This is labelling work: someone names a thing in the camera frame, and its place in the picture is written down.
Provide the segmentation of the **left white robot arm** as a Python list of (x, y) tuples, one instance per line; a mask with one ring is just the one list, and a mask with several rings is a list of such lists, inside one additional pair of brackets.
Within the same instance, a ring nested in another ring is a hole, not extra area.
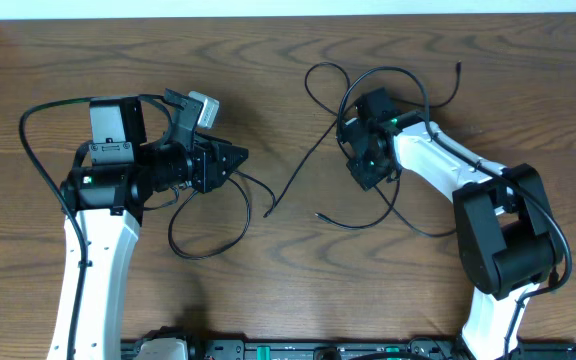
[(217, 100), (192, 91), (89, 101), (92, 138), (60, 186), (66, 263), (51, 359), (118, 359), (129, 264), (156, 192), (208, 193), (248, 151), (204, 134)]

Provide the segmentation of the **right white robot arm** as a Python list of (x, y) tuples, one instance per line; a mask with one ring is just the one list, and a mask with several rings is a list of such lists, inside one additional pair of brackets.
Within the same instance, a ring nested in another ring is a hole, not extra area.
[(423, 112), (399, 110), (384, 89), (354, 106), (355, 118), (338, 121), (339, 140), (354, 152), (347, 162), (353, 178), (369, 190), (407, 170), (452, 203), (460, 261), (474, 285), (461, 340), (475, 359), (510, 355), (529, 297), (568, 253), (539, 173), (477, 156)]

